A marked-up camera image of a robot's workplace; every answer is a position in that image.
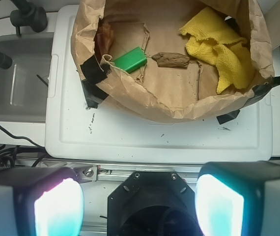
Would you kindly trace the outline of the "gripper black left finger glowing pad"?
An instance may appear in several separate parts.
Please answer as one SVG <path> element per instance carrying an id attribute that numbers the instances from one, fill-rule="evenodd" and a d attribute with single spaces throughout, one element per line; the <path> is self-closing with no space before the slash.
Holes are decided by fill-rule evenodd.
<path id="1" fill-rule="evenodd" d="M 68 167 L 0 167 L 0 236 L 78 236 L 84 194 Z"/>

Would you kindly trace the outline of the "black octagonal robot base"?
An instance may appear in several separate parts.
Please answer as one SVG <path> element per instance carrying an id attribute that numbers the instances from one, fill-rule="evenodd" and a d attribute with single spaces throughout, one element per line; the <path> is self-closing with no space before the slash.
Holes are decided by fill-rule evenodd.
<path id="1" fill-rule="evenodd" d="M 201 236 L 195 192 L 175 172 L 133 172 L 108 196 L 109 236 Z"/>

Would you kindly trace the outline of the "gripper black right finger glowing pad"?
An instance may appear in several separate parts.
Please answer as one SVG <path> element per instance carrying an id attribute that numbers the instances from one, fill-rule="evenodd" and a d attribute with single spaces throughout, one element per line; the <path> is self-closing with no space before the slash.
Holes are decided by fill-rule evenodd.
<path id="1" fill-rule="evenodd" d="M 204 164 L 195 208 L 205 236 L 280 236 L 280 161 Z"/>

